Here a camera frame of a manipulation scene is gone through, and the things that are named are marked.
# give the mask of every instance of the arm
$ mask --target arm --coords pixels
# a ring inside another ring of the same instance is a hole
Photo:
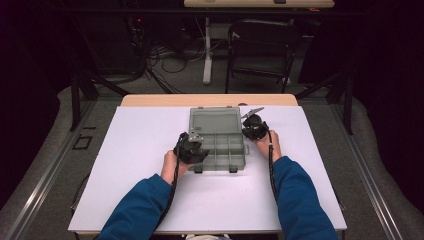
[[[168,151],[161,176],[138,182],[116,206],[98,239],[149,239],[168,204],[176,164],[177,157]],[[189,167],[180,163],[178,177]]]
[[[272,130],[270,133],[278,218],[286,239],[337,239],[330,219],[319,204],[311,178],[298,163],[282,157],[278,134]],[[269,142],[268,135],[255,141],[267,158]]]

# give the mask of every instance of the table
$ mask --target table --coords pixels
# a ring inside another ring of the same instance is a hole
[[[78,233],[100,231],[120,199],[139,180],[160,172],[163,154],[174,147],[179,133],[188,130],[190,106],[239,104],[249,105],[240,107],[242,115],[252,108],[265,107],[260,116],[277,132],[286,133],[280,134],[284,152],[311,176],[335,229],[346,229],[306,117],[289,94],[126,96],[115,113],[68,229]],[[171,209],[156,233],[280,231],[267,160],[250,141],[245,144],[249,149],[247,164],[238,173],[187,172],[179,181]]]
[[[332,8],[333,0],[286,0],[285,4],[275,4],[273,0],[184,0],[185,7],[191,8]],[[212,53],[211,53],[211,23],[206,18],[205,23],[205,67],[203,84],[211,83]]]

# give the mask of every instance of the blue jacket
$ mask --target blue jacket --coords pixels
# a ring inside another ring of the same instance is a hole
[[[337,239],[330,219],[319,205],[309,175],[284,156],[274,163],[278,217],[285,238]],[[168,203],[171,186],[159,175],[138,182],[121,200],[98,239],[149,239]]]

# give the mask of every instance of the person's right arm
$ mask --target person's right arm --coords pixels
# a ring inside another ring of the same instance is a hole
[[[271,130],[271,136],[278,218],[285,238],[337,239],[330,219],[319,204],[311,178],[297,162],[287,156],[282,157],[277,133]],[[255,143],[268,157],[268,135]]]

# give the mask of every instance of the person's right hand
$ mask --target person's right hand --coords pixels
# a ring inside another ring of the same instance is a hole
[[[283,155],[281,154],[280,148],[280,140],[278,139],[278,134],[274,130],[270,130],[271,138],[272,138],[272,146],[274,150],[272,151],[272,162],[274,163]],[[253,141],[256,146],[261,151],[262,155],[264,155],[268,159],[269,155],[269,135],[266,134],[265,137],[259,140]]]

